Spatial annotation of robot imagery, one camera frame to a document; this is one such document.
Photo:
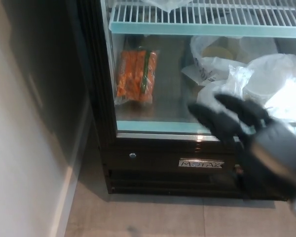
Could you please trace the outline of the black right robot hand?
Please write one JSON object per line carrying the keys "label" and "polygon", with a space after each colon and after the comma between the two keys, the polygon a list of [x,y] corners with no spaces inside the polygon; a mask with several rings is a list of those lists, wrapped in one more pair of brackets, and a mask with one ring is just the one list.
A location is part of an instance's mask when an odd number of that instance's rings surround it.
{"label": "black right robot hand", "polygon": [[220,93],[215,99],[234,112],[237,119],[198,103],[190,103],[188,110],[221,142],[236,147],[238,161],[245,172],[295,201],[296,135],[252,100]]}

